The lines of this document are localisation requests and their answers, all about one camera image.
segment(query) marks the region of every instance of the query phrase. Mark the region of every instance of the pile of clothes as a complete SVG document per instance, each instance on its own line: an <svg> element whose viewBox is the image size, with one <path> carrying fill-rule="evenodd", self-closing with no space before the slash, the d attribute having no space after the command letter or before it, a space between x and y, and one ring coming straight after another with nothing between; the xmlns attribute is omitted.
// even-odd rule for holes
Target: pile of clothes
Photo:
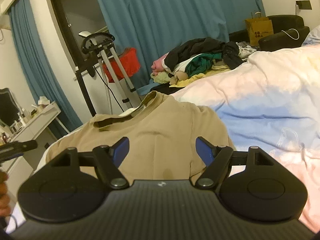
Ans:
<svg viewBox="0 0 320 240"><path fill-rule="evenodd" d="M185 87L193 81L235 69L243 63L239 47L207 37L185 42L153 62L151 78L170 87Z"/></svg>

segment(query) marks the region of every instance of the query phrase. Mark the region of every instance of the white cable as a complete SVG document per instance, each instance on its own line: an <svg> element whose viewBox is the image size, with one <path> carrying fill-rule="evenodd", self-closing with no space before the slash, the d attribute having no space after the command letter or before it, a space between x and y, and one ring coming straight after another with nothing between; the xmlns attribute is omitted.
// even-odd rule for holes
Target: white cable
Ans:
<svg viewBox="0 0 320 240"><path fill-rule="evenodd" d="M289 30L295 30L295 31L297 32L297 34L298 34L298 38L295 39L294 37L290 36L290 35L289 35L288 33L286 33L285 31L282 31L282 32L284 32L285 34L287 34L290 38L292 38L292 39L294 39L294 40L298 40L298 39L300 38L299 32L298 32L296 29L289 29Z"/></svg>
<svg viewBox="0 0 320 240"><path fill-rule="evenodd" d="M101 70L101 75L102 75L103 81L106 84L108 84L107 77L106 77L106 74L105 74L105 72L103 70L103 66L102 66L102 59L99 57L98 61L99 61L99 65L100 65L100 70ZM109 91L109 89L107 88L106 85L104 86L104 88L106 89L106 93L107 93L107 98L108 98L108 103L109 103L109 112L110 112L110 114L113 114L112 105L111 105L110 91Z"/></svg>

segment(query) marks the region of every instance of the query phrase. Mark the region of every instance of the red garment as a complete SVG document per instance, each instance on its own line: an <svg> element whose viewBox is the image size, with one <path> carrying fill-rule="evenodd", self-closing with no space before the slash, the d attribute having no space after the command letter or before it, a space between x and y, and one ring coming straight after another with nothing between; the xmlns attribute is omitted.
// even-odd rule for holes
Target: red garment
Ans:
<svg viewBox="0 0 320 240"><path fill-rule="evenodd" d="M129 77L132 77L135 73L138 72L140 68L140 63L137 58L136 54L137 50L135 48L127 48L124 50L124 52L119 56L120 62L124 67L125 72L128 74ZM113 70L116 73L116 76L118 77L119 80L123 79L124 76L118 67L117 62L115 61L114 58L109 59L111 66ZM105 74L107 75L109 82L114 83L114 80L111 77L110 72L107 69L107 66L105 63L103 63L103 70Z"/></svg>

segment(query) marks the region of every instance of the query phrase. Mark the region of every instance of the person's hand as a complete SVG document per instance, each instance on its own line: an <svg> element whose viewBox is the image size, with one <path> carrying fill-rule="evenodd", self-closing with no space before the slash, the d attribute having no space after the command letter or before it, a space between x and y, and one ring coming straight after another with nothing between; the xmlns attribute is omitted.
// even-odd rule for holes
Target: person's hand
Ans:
<svg viewBox="0 0 320 240"><path fill-rule="evenodd" d="M7 217L10 215L11 209L9 207L10 197L8 195L8 187L4 182L8 179L8 175L0 171L0 217Z"/></svg>

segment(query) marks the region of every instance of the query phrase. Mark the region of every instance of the black armchair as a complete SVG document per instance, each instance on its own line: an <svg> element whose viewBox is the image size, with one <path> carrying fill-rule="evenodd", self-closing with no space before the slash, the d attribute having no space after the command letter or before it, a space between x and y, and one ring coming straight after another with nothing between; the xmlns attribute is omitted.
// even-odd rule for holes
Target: black armchair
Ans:
<svg viewBox="0 0 320 240"><path fill-rule="evenodd" d="M304 26L303 18L300 16L271 15L268 16L268 18L272 21L274 34L263 37L259 40L260 50L262 51L275 51L283 48L300 47L310 32L309 27ZM297 32L295 30L289 31L289 29L296 29L299 32L298 40L294 40L282 32L282 30L284 30L290 36L297 38ZM234 42L250 42L247 30L230 33L229 39Z"/></svg>

